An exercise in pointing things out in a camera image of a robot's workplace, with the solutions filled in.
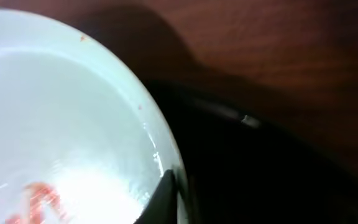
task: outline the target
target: plate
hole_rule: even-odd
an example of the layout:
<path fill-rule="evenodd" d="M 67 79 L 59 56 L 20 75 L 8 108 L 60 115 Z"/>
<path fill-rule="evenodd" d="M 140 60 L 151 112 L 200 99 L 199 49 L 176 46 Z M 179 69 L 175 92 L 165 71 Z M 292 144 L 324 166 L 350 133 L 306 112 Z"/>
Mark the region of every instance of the plate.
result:
<path fill-rule="evenodd" d="M 0 223 L 37 206 L 46 223 L 133 223 L 176 167 L 160 110 L 114 54 L 61 22 L 0 9 Z"/>

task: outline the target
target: red sauce stain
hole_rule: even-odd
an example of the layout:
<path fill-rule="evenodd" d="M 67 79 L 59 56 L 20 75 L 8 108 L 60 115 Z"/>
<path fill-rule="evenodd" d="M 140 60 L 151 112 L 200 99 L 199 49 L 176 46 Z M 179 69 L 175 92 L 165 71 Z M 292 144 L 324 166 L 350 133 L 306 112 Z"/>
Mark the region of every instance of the red sauce stain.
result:
<path fill-rule="evenodd" d="M 24 222 L 18 214 L 14 214 L 5 221 L 5 224 L 43 224 L 44 213 L 42 209 L 45 204 L 52 208 L 60 220 L 66 218 L 66 213 L 60 206 L 60 196 L 53 187 L 42 182 L 36 182 L 26 186 L 25 190 L 30 191 L 27 222 Z"/>

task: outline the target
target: brown wooden surface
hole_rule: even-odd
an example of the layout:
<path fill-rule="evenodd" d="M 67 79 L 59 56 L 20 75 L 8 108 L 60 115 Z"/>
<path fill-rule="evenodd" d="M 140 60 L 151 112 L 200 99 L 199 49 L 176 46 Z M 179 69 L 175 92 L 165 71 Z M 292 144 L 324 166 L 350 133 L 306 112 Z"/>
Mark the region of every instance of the brown wooden surface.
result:
<path fill-rule="evenodd" d="M 141 79 L 217 94 L 358 173 L 358 1 L 0 0 L 0 7 L 75 26 Z"/>

